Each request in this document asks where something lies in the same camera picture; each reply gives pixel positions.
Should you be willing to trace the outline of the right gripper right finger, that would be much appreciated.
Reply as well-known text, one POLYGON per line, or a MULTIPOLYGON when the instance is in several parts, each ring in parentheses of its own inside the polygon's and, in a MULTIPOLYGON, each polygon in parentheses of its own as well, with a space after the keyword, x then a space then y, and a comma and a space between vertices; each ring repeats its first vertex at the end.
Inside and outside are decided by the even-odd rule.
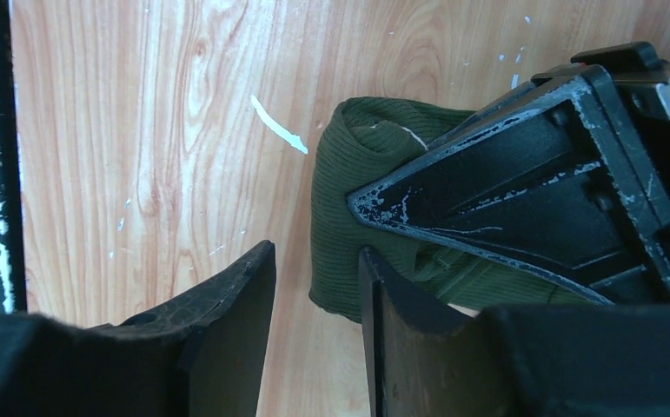
POLYGON ((471 316, 400 275, 374 248, 358 261, 373 416, 511 416, 514 390, 471 316))

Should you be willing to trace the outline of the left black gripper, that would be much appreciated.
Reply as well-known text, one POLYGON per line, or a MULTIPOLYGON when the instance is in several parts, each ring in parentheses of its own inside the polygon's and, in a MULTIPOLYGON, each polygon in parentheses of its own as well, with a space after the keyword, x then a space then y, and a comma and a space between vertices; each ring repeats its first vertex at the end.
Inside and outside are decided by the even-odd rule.
POLYGON ((647 42, 536 74, 385 176, 370 223, 598 304, 670 302, 670 62, 647 42))

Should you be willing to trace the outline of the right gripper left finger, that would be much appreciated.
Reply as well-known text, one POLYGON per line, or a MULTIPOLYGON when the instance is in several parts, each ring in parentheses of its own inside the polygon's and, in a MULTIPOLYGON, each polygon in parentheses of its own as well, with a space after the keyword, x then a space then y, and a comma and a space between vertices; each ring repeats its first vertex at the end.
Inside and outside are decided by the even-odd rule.
POLYGON ((253 416, 275 297, 275 245, 116 326, 94 366, 95 416, 253 416))

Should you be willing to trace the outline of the green underwear white waistband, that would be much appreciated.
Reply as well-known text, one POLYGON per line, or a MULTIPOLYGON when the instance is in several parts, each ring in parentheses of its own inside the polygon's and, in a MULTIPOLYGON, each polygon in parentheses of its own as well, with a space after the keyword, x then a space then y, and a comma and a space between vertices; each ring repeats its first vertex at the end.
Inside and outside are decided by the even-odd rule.
POLYGON ((585 305, 587 298, 526 271, 370 223, 385 176, 463 124, 468 109, 384 96, 339 103, 315 154, 310 201, 308 295, 322 310, 362 321, 362 251, 437 301, 478 311, 499 304, 585 305))

